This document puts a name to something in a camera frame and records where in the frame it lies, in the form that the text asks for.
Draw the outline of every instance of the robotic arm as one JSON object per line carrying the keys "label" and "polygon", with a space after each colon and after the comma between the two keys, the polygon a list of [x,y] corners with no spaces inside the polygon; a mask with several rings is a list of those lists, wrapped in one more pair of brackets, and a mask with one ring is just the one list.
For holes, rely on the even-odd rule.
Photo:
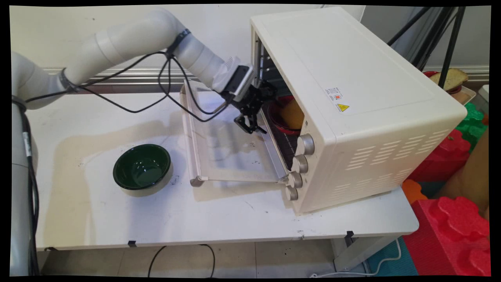
{"label": "robotic arm", "polygon": [[27,195],[28,161],[31,154],[25,144],[21,120],[21,103],[27,109],[43,107],[62,95],[24,101],[49,93],[65,91],[69,84],[81,85],[89,78],[134,57],[163,50],[175,42],[172,54],[206,86],[218,92],[238,108],[235,122],[247,133],[259,130],[256,114],[275,90],[269,84],[257,89],[251,85],[255,76],[252,65],[240,65],[240,59],[230,57],[224,62],[214,54],[170,12],[155,9],[135,22],[110,27],[86,39],[80,52],[58,76],[50,76],[29,59],[11,52],[12,62],[12,218],[11,275],[28,275],[28,245],[30,240],[29,202]]}

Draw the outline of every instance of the red bowl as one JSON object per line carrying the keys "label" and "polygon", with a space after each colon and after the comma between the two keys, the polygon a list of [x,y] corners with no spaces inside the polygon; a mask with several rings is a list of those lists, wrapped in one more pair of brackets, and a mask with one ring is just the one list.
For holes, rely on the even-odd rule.
{"label": "red bowl", "polygon": [[[427,77],[432,77],[434,74],[437,74],[437,73],[438,73],[437,71],[425,71],[425,72],[423,72],[423,74],[426,75]],[[449,94],[455,94],[455,93],[460,92],[461,89],[462,89],[462,86],[460,85],[460,86],[458,86],[456,88],[453,88],[453,89],[447,91],[447,93],[449,93]]]}
{"label": "red bowl", "polygon": [[[290,103],[294,100],[294,96],[282,96],[278,97],[278,101],[283,104],[283,106]],[[280,132],[283,132],[288,135],[299,135],[301,133],[301,129],[292,129],[287,126],[287,123],[280,116],[280,110],[282,107],[278,103],[272,103],[268,106],[268,116],[270,117],[272,123],[277,127]]]}

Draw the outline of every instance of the white wall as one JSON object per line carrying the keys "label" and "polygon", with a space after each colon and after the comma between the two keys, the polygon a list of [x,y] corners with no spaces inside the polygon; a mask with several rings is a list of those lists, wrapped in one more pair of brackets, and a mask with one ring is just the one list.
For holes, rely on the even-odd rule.
{"label": "white wall", "polygon": [[[367,6],[361,23],[375,35],[387,42],[412,17],[414,7],[399,6]],[[442,39],[428,59],[427,67],[442,66],[452,31],[450,24]],[[404,34],[393,46],[397,51],[398,45],[412,42],[401,42],[412,33],[412,28]],[[454,67],[485,67],[489,66],[490,46],[490,6],[468,6],[464,13],[461,29],[454,48],[451,66]]]}
{"label": "white wall", "polygon": [[[250,17],[307,9],[317,4],[198,4],[96,7],[10,6],[11,50],[41,67],[64,67],[81,41],[102,29],[144,16],[154,6],[172,12],[217,55],[251,60]],[[339,5],[360,20],[365,6]],[[160,67],[163,58],[152,56],[138,66]]]}
{"label": "white wall", "polygon": [[[452,22],[426,64],[442,66],[452,32]],[[452,54],[453,66],[489,66],[490,6],[468,6],[464,11],[456,46]]]}

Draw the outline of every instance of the black cable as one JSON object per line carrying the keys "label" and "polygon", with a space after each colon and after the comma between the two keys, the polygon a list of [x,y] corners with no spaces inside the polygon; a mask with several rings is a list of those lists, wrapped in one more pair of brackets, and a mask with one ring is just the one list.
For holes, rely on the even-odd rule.
{"label": "black cable", "polygon": [[161,247],[158,252],[155,254],[155,256],[153,257],[153,259],[151,260],[151,263],[150,263],[150,268],[148,269],[148,278],[150,278],[150,273],[151,273],[151,267],[153,266],[153,262],[155,261],[156,259],[156,256],[158,256],[158,254],[165,248],[166,246],[163,246]]}
{"label": "black cable", "polygon": [[431,7],[423,7],[415,16],[413,16],[411,18],[411,20],[409,22],[407,22],[404,27],[402,27],[401,30],[399,30],[397,32],[397,34],[395,34],[393,36],[392,39],[390,39],[390,41],[388,41],[388,45],[391,46],[393,45],[393,43],[395,43],[395,41],[397,41],[401,36],[402,34],[404,34],[410,27],[412,27],[412,25],[417,22]]}
{"label": "black cable", "polygon": [[424,68],[423,62],[425,60],[425,56],[427,52],[430,50],[431,46],[433,45],[433,42],[437,39],[438,35],[442,33],[443,27],[445,27],[447,20],[449,19],[453,10],[454,7],[440,8],[440,12],[437,18],[435,19],[435,22],[433,23],[428,34],[424,38],[423,43],[417,50],[416,56],[412,59],[411,63],[417,69],[422,70]]}
{"label": "black cable", "polygon": [[[96,81],[92,81],[92,82],[89,82],[89,83],[86,83],[84,85],[81,85],[81,87],[88,87],[90,85],[93,85],[93,84],[96,84],[96,83],[99,83],[101,81],[104,81],[104,80],[107,80],[107,79],[110,79],[112,77],[115,77],[121,73],[124,73],[125,71],[128,71],[129,69],[131,69],[132,67],[134,67],[135,65],[139,64],[142,60],[148,58],[149,56],[151,55],[155,55],[155,54],[164,54],[165,55],[165,52],[156,52],[156,53],[152,53],[152,54],[148,54],[148,55],[144,55],[143,57],[141,57],[139,60],[135,61],[134,63],[132,63],[130,66],[126,67],[125,69],[123,70],[120,70],[114,74],[111,74],[111,75],[108,75],[108,76],[105,76],[101,79],[98,79]],[[45,94],[45,95],[41,95],[41,96],[37,96],[37,97],[33,97],[33,98],[30,98],[28,100],[26,100],[26,103],[28,102],[31,102],[31,101],[35,101],[35,100],[39,100],[39,99],[43,99],[43,98],[48,98],[48,97],[52,97],[52,96],[57,96],[57,95],[62,95],[62,94],[66,94],[68,93],[69,90],[65,90],[65,91],[59,91],[59,92],[55,92],[55,93],[50,93],[50,94]]]}
{"label": "black cable", "polygon": [[454,53],[454,47],[456,45],[457,36],[459,34],[459,29],[461,28],[461,22],[463,20],[464,10],[466,7],[462,6],[457,8],[457,17],[454,21],[454,26],[452,27],[452,33],[449,39],[449,45],[447,46],[447,51],[445,53],[445,59],[442,66],[442,74],[438,81],[438,86],[440,88],[444,87],[445,79],[447,78],[447,73],[450,66],[450,61],[452,59],[452,53]]}
{"label": "black cable", "polygon": [[[165,96],[164,96],[164,97],[162,97],[161,99],[159,99],[158,101],[154,102],[153,104],[151,104],[151,105],[149,105],[149,106],[146,106],[146,107],[144,107],[144,108],[142,108],[142,109],[140,109],[140,110],[130,110],[130,109],[127,109],[127,108],[125,108],[125,107],[123,107],[123,106],[119,105],[118,103],[115,103],[115,102],[113,102],[112,100],[110,100],[110,99],[108,99],[108,98],[106,98],[106,97],[102,96],[101,94],[96,93],[96,92],[94,92],[94,91],[92,91],[92,90],[90,90],[90,89],[88,89],[88,88],[87,88],[87,87],[88,87],[88,86],[90,86],[90,85],[93,85],[93,84],[96,84],[96,83],[98,83],[98,82],[104,81],[104,80],[106,80],[106,79],[110,79],[110,78],[112,78],[112,77],[114,77],[114,76],[117,76],[117,75],[119,75],[119,74],[121,74],[121,73],[123,73],[123,72],[125,72],[125,71],[129,70],[130,68],[134,67],[134,66],[135,66],[135,65],[137,65],[139,62],[141,62],[142,60],[146,59],[147,57],[149,57],[149,56],[151,56],[151,55],[155,55],[155,54],[162,54],[162,55],[165,55],[165,56],[167,57],[167,54],[166,54],[165,52],[161,52],[161,51],[156,52],[156,53],[152,53],[152,54],[145,55],[145,56],[141,57],[139,60],[135,61],[132,65],[130,65],[130,66],[128,66],[128,67],[126,67],[125,69],[123,69],[123,70],[121,70],[121,71],[119,71],[119,72],[116,72],[116,73],[114,73],[114,74],[111,74],[111,75],[109,75],[109,76],[106,76],[106,77],[104,77],[104,78],[101,78],[101,79],[99,79],[99,80],[96,80],[96,81],[93,81],[93,82],[89,82],[89,83],[87,83],[87,84],[83,84],[83,85],[79,86],[79,88],[84,89],[84,90],[86,90],[86,91],[88,91],[88,92],[90,92],[90,93],[92,93],[92,94],[94,94],[94,95],[96,95],[96,96],[98,96],[98,97],[100,97],[100,98],[102,98],[102,99],[106,100],[107,102],[109,102],[109,103],[111,103],[111,104],[113,104],[113,105],[115,105],[115,106],[117,106],[117,107],[121,108],[122,110],[125,110],[125,111],[130,112],[130,113],[139,113],[139,112],[142,112],[142,111],[144,111],[144,110],[146,110],[146,109],[148,109],[148,108],[150,108],[150,107],[152,107],[152,106],[154,106],[154,105],[158,104],[159,102],[161,102],[161,101],[162,101],[163,99],[165,99],[166,97],[169,97],[169,99],[171,99],[171,100],[172,100],[172,101],[173,101],[176,105],[178,105],[179,107],[181,107],[184,111],[188,112],[190,115],[192,115],[194,118],[196,118],[196,119],[197,119],[198,121],[200,121],[200,122],[207,122],[207,121],[209,121],[209,120],[211,120],[211,119],[215,118],[216,116],[218,116],[218,115],[219,115],[219,114],[220,114],[223,110],[225,110],[225,109],[229,106],[229,102],[227,101],[227,102],[226,102],[226,105],[225,105],[225,106],[224,106],[221,110],[219,110],[219,111],[216,109],[216,110],[214,110],[213,112],[207,112],[207,111],[204,111],[203,109],[201,109],[201,108],[200,108],[200,106],[198,105],[198,103],[196,102],[196,99],[195,99],[195,97],[194,97],[194,95],[193,95],[193,92],[191,91],[191,86],[190,86],[190,84],[189,84],[189,79],[188,79],[188,76],[186,75],[186,72],[184,71],[184,69],[181,67],[181,65],[179,64],[179,62],[178,62],[178,61],[177,61],[177,60],[176,60],[173,56],[171,56],[171,57],[167,57],[167,60],[166,60],[165,64],[163,65],[163,67],[162,67],[162,69],[161,69],[160,73],[158,74],[158,85],[160,86],[160,88],[162,89],[162,91],[165,93]],[[184,106],[182,106],[180,103],[178,103],[178,102],[177,102],[174,98],[172,98],[172,97],[169,95],[169,94],[170,94],[170,82],[171,82],[171,73],[170,73],[170,60],[171,60],[171,59],[173,59],[173,60],[176,62],[176,64],[179,66],[179,68],[181,69],[181,71],[182,71],[182,73],[183,73],[183,76],[184,76],[184,78],[185,78],[185,79],[186,79],[186,81],[187,81],[187,84],[188,84],[188,89],[189,89],[189,91],[190,91],[190,94],[191,94],[192,100],[194,101],[194,103],[195,103],[195,105],[197,106],[197,108],[198,108],[201,112],[203,112],[203,113],[205,113],[205,114],[214,114],[214,115],[212,115],[212,116],[211,116],[211,117],[209,117],[208,119],[201,119],[201,118],[199,118],[198,116],[196,116],[193,112],[189,111],[187,108],[185,108]],[[168,72],[168,78],[169,78],[169,88],[168,88],[168,90],[165,90],[165,89],[164,89],[164,87],[163,87],[163,85],[161,84],[160,78],[161,78],[161,75],[162,75],[162,73],[163,73],[163,71],[164,71],[164,69],[165,69],[165,66],[166,66],[167,64],[169,65],[169,72]],[[26,100],[26,103],[27,103],[27,102],[34,101],[34,100],[39,100],[39,99],[43,99],[43,98],[47,98],[47,97],[52,97],[52,96],[57,96],[57,95],[61,95],[61,94],[64,94],[64,93],[68,93],[68,91],[69,91],[69,90],[65,90],[65,91],[60,91],[60,92],[56,92],[56,93],[51,93],[51,94],[46,94],[46,95],[42,95],[42,96],[38,96],[38,97],[34,97],[34,98],[31,98],[31,99]]]}
{"label": "black cable", "polygon": [[[167,62],[163,65],[162,69],[160,70],[160,73],[158,74],[158,85],[160,86],[160,89],[162,89],[162,91],[165,93],[165,95],[167,95],[167,97],[169,97],[169,99],[171,99],[176,105],[178,105],[180,108],[182,108],[184,111],[186,111],[187,113],[189,113],[191,116],[193,116],[196,120],[200,121],[200,122],[207,122],[213,118],[215,118],[216,116],[218,116],[220,113],[222,113],[222,111],[224,111],[228,106],[229,106],[229,102],[227,101],[226,102],[226,105],[220,110],[218,111],[216,114],[212,115],[211,117],[209,117],[208,119],[201,119],[199,118],[198,116],[196,116],[196,114],[192,113],[190,110],[188,110],[187,108],[185,108],[183,105],[181,105],[179,102],[177,102],[174,98],[172,98],[169,93],[170,93],[170,61],[169,61],[169,68],[168,68],[168,79],[169,79],[169,88],[167,90],[165,90],[165,88],[163,88],[163,85],[162,83],[160,82],[160,77],[165,69],[165,66],[166,66]],[[186,74],[184,73],[183,71],[183,74],[185,75],[185,78],[186,78],[186,81],[189,81]]]}
{"label": "black cable", "polygon": [[443,29],[442,33],[440,34],[440,36],[438,37],[437,40],[435,40],[433,43],[432,43],[432,46],[430,48],[430,50],[426,53],[426,55],[424,56],[425,59],[424,59],[424,63],[423,63],[423,66],[426,66],[426,64],[428,63],[428,59],[430,58],[431,56],[431,53],[433,52],[433,50],[435,50],[435,47],[437,47],[438,43],[440,42],[440,39],[442,38],[442,36],[445,34],[445,32],[447,31],[447,28],[449,27],[449,25],[452,23],[452,21],[456,18],[457,16],[457,12],[454,14],[454,16],[452,16],[449,20],[449,22],[447,23],[447,25],[445,26],[445,28]]}
{"label": "black cable", "polygon": [[[210,252],[212,252],[212,272],[210,273],[210,277],[207,277],[207,278],[213,278],[212,276],[214,275],[214,269],[215,269],[215,266],[216,266],[216,256],[214,255],[214,250],[207,244],[199,244],[199,246],[206,246],[210,249]],[[166,246],[163,246],[161,247],[157,253],[155,254],[155,256],[153,257],[153,259],[151,260],[150,262],[150,268],[148,269],[148,278],[150,278],[150,274],[151,274],[151,268],[153,267],[153,262],[155,262],[155,259],[156,257],[158,256],[158,254],[165,248]]]}
{"label": "black cable", "polygon": [[210,273],[210,277],[208,277],[212,278],[212,276],[214,275],[214,268],[216,266],[216,256],[214,255],[214,250],[207,244],[200,244],[200,246],[206,246],[210,249],[210,252],[212,252],[212,272]]}
{"label": "black cable", "polygon": [[[181,64],[176,60],[176,58],[172,57],[172,59],[174,60],[174,62],[176,62],[177,66],[181,69],[181,71],[183,72],[183,75],[185,78],[187,78],[187,75],[186,73],[184,72],[184,69],[181,67]],[[214,114],[217,112],[217,108],[215,110],[213,110],[212,112],[206,112],[204,111],[199,105],[198,103],[196,102],[196,99],[193,95],[193,91],[191,91],[191,85],[189,84],[189,80],[186,79],[186,82],[188,84],[188,90],[189,90],[189,93],[191,94],[191,98],[193,100],[193,103],[195,103],[195,106],[198,108],[199,111],[203,112],[204,114]]]}
{"label": "black cable", "polygon": [[[31,148],[31,128],[30,122],[26,117],[25,113],[21,111],[21,122],[23,133],[26,132],[27,136],[27,146]],[[38,260],[37,260],[37,243],[35,234],[37,232],[38,223],[38,209],[39,209],[39,199],[38,199],[38,187],[37,179],[35,178],[35,172],[33,169],[33,158],[27,156],[28,158],[28,211],[30,214],[29,225],[30,225],[30,242],[28,246],[28,257],[29,257],[29,274],[30,275],[40,275]]]}

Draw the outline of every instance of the bowl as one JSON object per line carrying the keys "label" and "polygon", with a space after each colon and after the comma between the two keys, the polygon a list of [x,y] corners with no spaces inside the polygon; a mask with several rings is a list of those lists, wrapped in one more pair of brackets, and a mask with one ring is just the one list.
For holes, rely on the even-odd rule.
{"label": "bowl", "polygon": [[113,168],[113,179],[127,190],[141,190],[154,186],[167,174],[170,155],[166,149],[144,144],[122,154]]}
{"label": "bowl", "polygon": [[[423,72],[423,74],[426,75],[427,77],[432,77],[436,73],[439,73],[439,72],[437,72],[437,71],[425,71],[425,72]],[[460,86],[458,86],[456,88],[453,88],[453,89],[451,89],[449,91],[446,91],[446,92],[449,93],[449,94],[456,94],[456,93],[458,93],[458,92],[461,91],[461,88],[462,88],[462,86],[460,85]]]}
{"label": "bowl", "polygon": [[[283,105],[287,105],[290,103],[292,100],[294,100],[294,96],[292,95],[287,95],[287,96],[281,96],[278,97],[278,101]],[[277,103],[272,103],[268,106],[268,116],[270,117],[271,122],[275,127],[280,130],[280,132],[283,132],[288,135],[299,135],[301,133],[301,129],[292,129],[289,128],[287,123],[282,119],[280,116],[280,110],[282,107]]]}

